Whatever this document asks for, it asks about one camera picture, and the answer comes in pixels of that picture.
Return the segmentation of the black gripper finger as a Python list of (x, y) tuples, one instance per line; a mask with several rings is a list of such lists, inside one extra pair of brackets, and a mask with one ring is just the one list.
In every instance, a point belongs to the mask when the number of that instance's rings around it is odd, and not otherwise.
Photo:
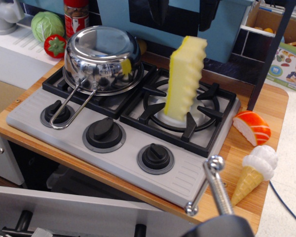
[(199, 3), (199, 31), (204, 32), (215, 19), (220, 0), (200, 0)]
[(153, 21), (163, 25), (168, 11), (168, 0), (148, 0), (149, 10)]

